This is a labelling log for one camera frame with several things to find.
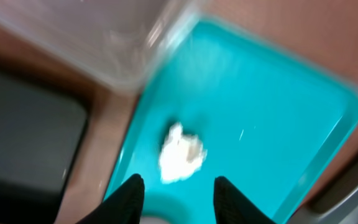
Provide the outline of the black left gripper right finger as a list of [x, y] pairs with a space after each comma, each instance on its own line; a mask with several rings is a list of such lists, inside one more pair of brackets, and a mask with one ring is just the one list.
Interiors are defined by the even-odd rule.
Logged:
[[224, 176], [214, 180], [213, 205], [217, 224], [275, 224]]

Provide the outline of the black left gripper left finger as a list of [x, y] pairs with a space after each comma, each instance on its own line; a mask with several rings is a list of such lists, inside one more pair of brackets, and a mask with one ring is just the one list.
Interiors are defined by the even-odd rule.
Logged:
[[77, 224], [139, 224], [144, 193], [143, 178], [134, 174]]

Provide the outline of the white bowl with leftovers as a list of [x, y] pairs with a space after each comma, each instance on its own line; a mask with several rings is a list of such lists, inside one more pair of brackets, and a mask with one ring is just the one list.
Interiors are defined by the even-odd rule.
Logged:
[[170, 224], [168, 221], [160, 217], [142, 216], [139, 224]]

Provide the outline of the white napkin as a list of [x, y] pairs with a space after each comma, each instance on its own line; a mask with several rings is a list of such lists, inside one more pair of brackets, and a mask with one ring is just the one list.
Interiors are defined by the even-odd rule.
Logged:
[[183, 133], [181, 123], [168, 130], [158, 159], [163, 184], [171, 184], [190, 178], [198, 172], [206, 160], [208, 151], [197, 135]]

